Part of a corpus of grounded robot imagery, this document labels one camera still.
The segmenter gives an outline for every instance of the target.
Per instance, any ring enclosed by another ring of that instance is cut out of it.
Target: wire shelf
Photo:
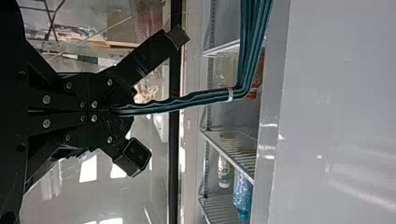
[[[241,131],[201,131],[201,134],[221,156],[254,184],[257,139]]]
[[[247,223],[239,221],[232,194],[200,198],[198,201],[208,224]]]

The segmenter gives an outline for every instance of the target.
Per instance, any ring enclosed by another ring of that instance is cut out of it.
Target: white zip tie
[[[233,100],[233,88],[227,87],[228,90],[228,100],[226,102],[231,102]]]

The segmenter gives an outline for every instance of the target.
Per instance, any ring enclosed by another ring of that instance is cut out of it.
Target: white wall
[[[291,1],[270,223],[395,223],[395,21],[391,0]]]

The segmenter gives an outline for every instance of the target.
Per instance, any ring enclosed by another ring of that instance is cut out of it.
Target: blue bottle
[[[240,221],[246,222],[250,218],[253,185],[238,171],[235,171],[233,181],[233,205],[238,210]]]

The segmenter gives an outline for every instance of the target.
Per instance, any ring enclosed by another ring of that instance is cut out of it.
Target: cable bundle
[[[245,98],[256,74],[272,3],[273,0],[241,0],[240,50],[234,87],[196,91],[177,99],[152,101],[143,105],[123,105],[114,107],[111,111],[125,118]]]

